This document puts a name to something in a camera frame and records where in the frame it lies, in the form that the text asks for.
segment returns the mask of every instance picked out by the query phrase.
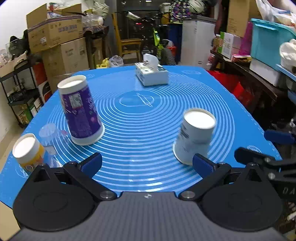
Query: refrigerator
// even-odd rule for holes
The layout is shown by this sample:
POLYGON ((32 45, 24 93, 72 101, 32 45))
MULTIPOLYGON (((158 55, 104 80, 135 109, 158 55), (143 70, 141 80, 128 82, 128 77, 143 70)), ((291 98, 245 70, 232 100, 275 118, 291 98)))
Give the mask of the refrigerator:
POLYGON ((183 21, 181 65, 207 66, 212 40, 215 37, 216 20, 203 16, 183 21))

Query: wooden chair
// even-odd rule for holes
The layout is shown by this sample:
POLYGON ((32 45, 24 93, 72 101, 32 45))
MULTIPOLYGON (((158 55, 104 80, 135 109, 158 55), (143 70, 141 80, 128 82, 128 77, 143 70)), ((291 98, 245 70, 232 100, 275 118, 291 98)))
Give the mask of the wooden chair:
POLYGON ((120 39, 119 35, 119 30, 118 30, 118 25, 117 25, 117 18, 115 13, 112 13, 112 21, 114 25, 114 30, 115 30, 115 37, 118 45, 118 50, 119 50, 119 56, 122 57, 125 54, 130 54, 130 53, 137 53, 137 59, 140 62, 141 61, 141 54, 140 54, 140 45, 142 43, 141 39, 120 39), (139 48, 137 50, 123 50, 123 46, 125 45, 138 45, 139 48))

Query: turquoise plastic container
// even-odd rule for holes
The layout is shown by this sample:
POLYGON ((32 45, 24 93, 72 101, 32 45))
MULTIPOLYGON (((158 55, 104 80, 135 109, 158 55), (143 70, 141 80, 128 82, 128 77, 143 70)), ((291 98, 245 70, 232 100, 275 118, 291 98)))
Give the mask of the turquoise plastic container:
POLYGON ((296 32, 286 25, 260 19, 251 19, 253 23, 251 56, 276 70, 281 64, 279 47, 284 42, 296 39, 296 32))

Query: white paper cup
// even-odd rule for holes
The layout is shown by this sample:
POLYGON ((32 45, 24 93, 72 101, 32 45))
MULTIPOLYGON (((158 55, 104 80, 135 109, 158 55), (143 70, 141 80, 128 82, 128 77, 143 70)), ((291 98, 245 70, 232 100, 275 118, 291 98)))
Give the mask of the white paper cup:
POLYGON ((12 148, 12 155, 27 174, 33 172, 41 163, 47 163, 50 167, 56 167, 56 161, 32 133, 21 136, 15 142, 12 148))
POLYGON ((173 144, 177 160, 192 166, 196 153, 207 157, 216 118, 204 109, 192 108, 184 112, 180 133, 173 144))
POLYGON ((71 139, 77 145, 90 145, 105 132, 84 75, 75 75, 57 85, 71 139))

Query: blue table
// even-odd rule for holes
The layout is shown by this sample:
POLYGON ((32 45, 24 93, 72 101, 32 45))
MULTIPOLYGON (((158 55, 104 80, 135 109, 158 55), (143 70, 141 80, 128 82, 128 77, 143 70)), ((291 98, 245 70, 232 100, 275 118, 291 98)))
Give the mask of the blue table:
MULTIPOLYGON (((133 66, 88 70, 76 74, 87 77, 106 131, 90 146, 78 146, 58 139, 57 160, 64 164, 82 161, 94 152, 103 156, 103 165, 94 179, 120 194, 122 191, 175 191, 198 182, 192 167, 178 162, 172 151, 183 112, 192 107, 210 111, 217 119, 208 158, 242 167, 234 159, 238 147, 246 147, 280 159, 263 137, 263 130, 246 109, 204 69, 166 66, 169 84, 144 87, 133 66)), ((23 134, 55 123, 67 130, 58 91, 31 121, 23 134)), ((0 174, 0 201, 12 207, 26 181, 26 174, 10 154, 0 174)))

